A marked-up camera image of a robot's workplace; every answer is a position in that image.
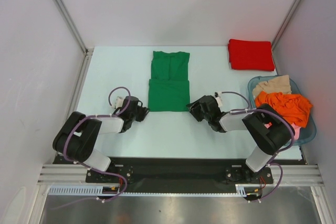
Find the green t-shirt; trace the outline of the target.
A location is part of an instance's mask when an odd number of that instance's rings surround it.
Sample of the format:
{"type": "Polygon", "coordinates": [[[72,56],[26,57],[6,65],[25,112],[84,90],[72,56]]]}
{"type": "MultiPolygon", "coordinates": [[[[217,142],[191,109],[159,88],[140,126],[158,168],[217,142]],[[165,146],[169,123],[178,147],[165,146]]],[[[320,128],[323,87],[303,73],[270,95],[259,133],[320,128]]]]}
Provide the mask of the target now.
{"type": "Polygon", "coordinates": [[[152,112],[186,112],[190,103],[188,52],[154,51],[148,106],[152,112]]]}

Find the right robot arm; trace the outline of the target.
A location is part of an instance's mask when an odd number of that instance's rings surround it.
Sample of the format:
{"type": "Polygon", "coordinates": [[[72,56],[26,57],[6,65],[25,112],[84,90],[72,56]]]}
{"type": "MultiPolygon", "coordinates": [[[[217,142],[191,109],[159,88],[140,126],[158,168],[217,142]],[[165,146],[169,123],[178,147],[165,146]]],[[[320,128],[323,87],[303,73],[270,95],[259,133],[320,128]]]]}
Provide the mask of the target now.
{"type": "Polygon", "coordinates": [[[189,113],[201,122],[205,120],[215,132],[248,131],[256,147],[246,159],[242,169],[243,179],[254,183],[261,177],[261,170],[282,151],[291,148],[295,142],[294,128],[269,104],[251,108],[250,103],[244,109],[220,110],[221,98],[204,95],[186,105],[189,113]]]}

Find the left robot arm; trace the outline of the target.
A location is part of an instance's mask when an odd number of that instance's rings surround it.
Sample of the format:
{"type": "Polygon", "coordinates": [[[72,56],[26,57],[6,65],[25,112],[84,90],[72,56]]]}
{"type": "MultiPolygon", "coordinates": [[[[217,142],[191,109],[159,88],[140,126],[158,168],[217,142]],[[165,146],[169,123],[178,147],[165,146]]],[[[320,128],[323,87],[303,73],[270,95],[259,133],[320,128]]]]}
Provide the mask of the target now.
{"type": "Polygon", "coordinates": [[[98,136],[124,133],[133,122],[142,122],[150,111],[134,96],[117,97],[113,108],[113,113],[105,115],[71,113],[53,141],[53,149],[66,160],[98,170],[98,176],[105,182],[115,178],[116,169],[109,157],[95,149],[98,136]]]}

